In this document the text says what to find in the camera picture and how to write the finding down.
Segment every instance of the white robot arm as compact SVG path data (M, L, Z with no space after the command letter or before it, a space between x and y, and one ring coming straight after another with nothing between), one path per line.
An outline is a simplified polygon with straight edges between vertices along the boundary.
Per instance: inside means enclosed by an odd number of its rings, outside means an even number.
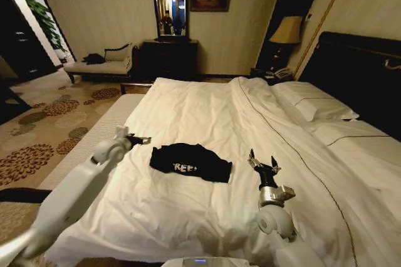
M109 173L134 145L150 138L128 134L118 126L113 140L104 140L93 155L76 166L43 201L32 226L18 238L0 247L0 267L29 266L30 259L44 253L57 237L77 222L107 182Z
M269 237L274 264L279 267L324 267L312 247L295 230L291 216L283 209L284 202L295 197L295 193L292 188L278 187L275 183L273 176L280 170L275 159L271 158L272 166L261 164L251 150L248 162L261 177L256 219L259 228Z
M150 138L128 134L127 127L117 127L113 140L100 142L93 155L75 167L43 201L35 222L24 234L0 247L0 267L31 266L31 259L44 253L57 237L77 222L90 207L107 182L109 173L134 145L149 144ZM283 209L284 202L295 196L285 186L278 187L273 179L277 163L272 167L254 158L249 163L259 172L259 213L257 221L271 241L274 263L277 267L323 267L318 255L296 232L291 216ZM243 259L234 258L186 258L166 262L166 267L193 267L198 265L218 267L249 267Z

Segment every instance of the floral carpet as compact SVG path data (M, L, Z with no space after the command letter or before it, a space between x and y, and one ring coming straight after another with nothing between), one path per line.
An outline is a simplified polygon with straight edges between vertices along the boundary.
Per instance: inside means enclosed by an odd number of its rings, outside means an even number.
M93 83L76 76L72 84L63 70L11 89L32 109L0 125L0 190L38 187L121 95L119 83ZM129 93L147 90L127 88ZM0 244L27 230L38 208L37 204L0 202ZM160 266L115 259L86 259L78 266L152 265Z

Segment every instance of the black shirt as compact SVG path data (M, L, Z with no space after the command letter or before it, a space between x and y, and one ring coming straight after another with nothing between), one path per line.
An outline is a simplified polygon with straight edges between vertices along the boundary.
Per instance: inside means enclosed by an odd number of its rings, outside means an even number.
M150 166L163 173L197 176L205 181L228 182L232 162L220 159L203 146L183 143L153 148Z

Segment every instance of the telephone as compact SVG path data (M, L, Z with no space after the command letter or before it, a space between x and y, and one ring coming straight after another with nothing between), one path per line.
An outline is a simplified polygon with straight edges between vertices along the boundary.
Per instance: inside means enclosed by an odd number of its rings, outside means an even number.
M292 78L292 76L293 76L293 74L289 68L282 68L275 72L267 71L265 74L265 77L267 79L277 78L280 80L284 80L285 78Z

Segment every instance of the headboard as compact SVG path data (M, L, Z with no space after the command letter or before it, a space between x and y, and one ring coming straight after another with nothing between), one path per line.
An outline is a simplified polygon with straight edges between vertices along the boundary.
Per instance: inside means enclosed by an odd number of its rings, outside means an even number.
M401 41L323 32L299 81L401 141Z

